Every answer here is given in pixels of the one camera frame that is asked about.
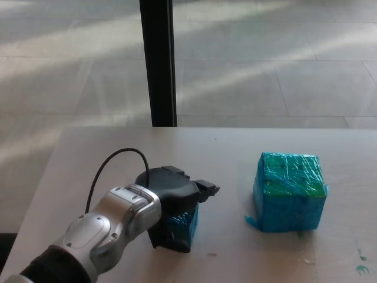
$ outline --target blue cube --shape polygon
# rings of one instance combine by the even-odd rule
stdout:
[[[303,231],[318,227],[328,188],[317,156],[265,152],[253,194],[257,220],[251,224],[263,232]]]

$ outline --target black cable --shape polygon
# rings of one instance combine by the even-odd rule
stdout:
[[[143,155],[143,153],[137,149],[133,149],[132,147],[129,147],[127,149],[120,149],[120,150],[117,150],[116,152],[114,152],[112,155],[110,155],[108,158],[106,158],[106,160],[102,163],[101,167],[98,169],[98,172],[97,174],[95,175],[94,177],[94,180],[92,182],[92,185],[90,187],[90,191],[89,191],[89,195],[88,195],[88,200],[87,200],[87,207],[85,208],[85,214],[89,212],[89,208],[90,208],[90,201],[92,199],[92,195],[93,195],[93,191],[94,191],[94,187],[95,187],[95,184],[97,183],[97,180],[98,180],[98,177],[100,176],[103,168],[105,167],[105,165],[116,155],[118,155],[119,153],[122,153],[122,152],[136,152],[138,153],[141,158],[143,158],[143,161],[144,161],[144,165],[145,165],[145,173],[146,173],[146,180],[145,180],[145,188],[148,189],[149,187],[149,165],[148,165],[148,161],[147,159],[145,158],[145,155]]]

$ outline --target plastic wrap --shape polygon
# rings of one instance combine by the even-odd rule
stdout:
[[[190,252],[191,244],[194,239],[196,227],[198,224],[198,209],[185,212],[179,216],[171,217],[165,220],[169,237],[166,239],[168,244],[165,247],[175,251]]]
[[[316,229],[327,194],[317,156],[262,153],[253,186],[257,218],[246,220],[263,232]]]

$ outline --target tiled floor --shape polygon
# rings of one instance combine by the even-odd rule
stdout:
[[[180,126],[377,129],[377,0],[173,2]],[[137,0],[0,0],[0,232],[62,128],[150,124]]]

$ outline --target white tabletop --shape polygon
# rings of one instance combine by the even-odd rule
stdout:
[[[143,233],[98,282],[377,282],[377,131],[119,127],[65,131],[0,282],[19,273],[84,212],[98,167],[122,147],[140,149],[151,167],[173,165],[221,190],[200,205],[191,253],[153,249]],[[261,233],[244,220],[254,213],[252,186],[263,151],[320,158],[329,196],[318,230],[303,239]],[[92,204],[143,170],[136,154],[117,156],[103,171]]]

